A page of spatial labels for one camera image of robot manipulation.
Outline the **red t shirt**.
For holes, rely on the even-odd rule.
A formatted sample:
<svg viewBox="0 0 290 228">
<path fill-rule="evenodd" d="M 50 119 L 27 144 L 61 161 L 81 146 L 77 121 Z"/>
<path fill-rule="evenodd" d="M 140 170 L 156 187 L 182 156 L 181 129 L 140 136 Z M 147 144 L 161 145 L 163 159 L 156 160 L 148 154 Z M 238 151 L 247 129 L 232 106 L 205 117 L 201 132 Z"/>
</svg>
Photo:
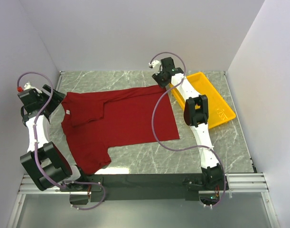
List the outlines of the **red t shirt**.
<svg viewBox="0 0 290 228">
<path fill-rule="evenodd" d="M 111 163 L 111 147 L 155 142 L 151 118 L 165 89 L 158 85 L 123 90 L 68 92 L 61 123 L 69 150 L 85 174 Z M 169 96 L 158 105 L 154 128 L 160 141 L 179 139 Z"/>
</svg>

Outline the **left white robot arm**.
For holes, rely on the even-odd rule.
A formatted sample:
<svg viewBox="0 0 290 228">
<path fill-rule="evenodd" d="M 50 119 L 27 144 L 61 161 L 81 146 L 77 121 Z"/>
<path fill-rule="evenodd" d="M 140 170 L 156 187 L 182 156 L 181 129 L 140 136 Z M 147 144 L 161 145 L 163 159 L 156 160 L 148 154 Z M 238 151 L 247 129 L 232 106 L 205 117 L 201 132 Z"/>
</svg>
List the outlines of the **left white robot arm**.
<svg viewBox="0 0 290 228">
<path fill-rule="evenodd" d="M 56 90 L 47 94 L 51 87 L 42 90 L 27 82 L 18 88 L 18 97 L 23 103 L 22 122 L 28 128 L 29 146 L 27 153 L 20 157 L 20 163 L 39 190 L 54 187 L 38 169 L 38 164 L 54 182 L 68 184 L 67 190 L 82 191 L 88 184 L 85 173 L 77 165 L 70 165 L 56 145 L 48 139 L 50 115 L 61 104 L 65 95 Z"/>
</svg>

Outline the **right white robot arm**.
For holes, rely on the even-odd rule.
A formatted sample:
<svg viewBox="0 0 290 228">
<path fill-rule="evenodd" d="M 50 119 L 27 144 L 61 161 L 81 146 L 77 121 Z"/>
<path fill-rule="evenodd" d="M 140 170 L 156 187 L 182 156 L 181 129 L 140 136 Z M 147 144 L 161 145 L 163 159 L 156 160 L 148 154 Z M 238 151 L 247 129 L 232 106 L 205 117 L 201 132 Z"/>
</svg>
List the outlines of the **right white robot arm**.
<svg viewBox="0 0 290 228">
<path fill-rule="evenodd" d="M 165 88 L 172 84 L 172 87 L 161 95 L 158 99 L 151 118 L 151 128 L 156 141 L 165 149 L 181 152 L 198 148 L 201 159 L 201 180 L 190 181 L 189 184 L 199 189 L 215 189 L 217 186 L 226 188 L 226 177 L 224 167 L 218 155 L 213 150 L 211 138 L 208 130 L 208 98 L 200 94 L 187 80 L 186 71 L 175 67 L 174 60 L 171 57 L 164 58 L 160 61 L 151 60 L 149 68 L 154 69 L 155 73 L 152 78 L 159 86 Z M 185 102 L 184 121 L 190 127 L 196 145 L 184 149 L 172 149 L 165 146 L 157 137 L 154 128 L 155 113 L 161 100 L 170 92 L 176 89 Z"/>
</svg>

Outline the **black base crossbar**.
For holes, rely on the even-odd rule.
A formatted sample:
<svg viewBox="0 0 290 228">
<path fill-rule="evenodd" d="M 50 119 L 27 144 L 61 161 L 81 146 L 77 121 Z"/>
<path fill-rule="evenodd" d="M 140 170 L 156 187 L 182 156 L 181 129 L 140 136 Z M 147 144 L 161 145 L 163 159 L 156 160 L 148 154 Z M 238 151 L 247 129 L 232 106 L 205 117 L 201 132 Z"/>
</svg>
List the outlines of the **black base crossbar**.
<svg viewBox="0 0 290 228">
<path fill-rule="evenodd" d="M 228 190 L 223 177 L 209 182 L 202 173 L 179 174 L 96 174 L 88 182 L 106 189 L 105 200 L 168 200 L 199 201 L 200 192 Z"/>
</svg>

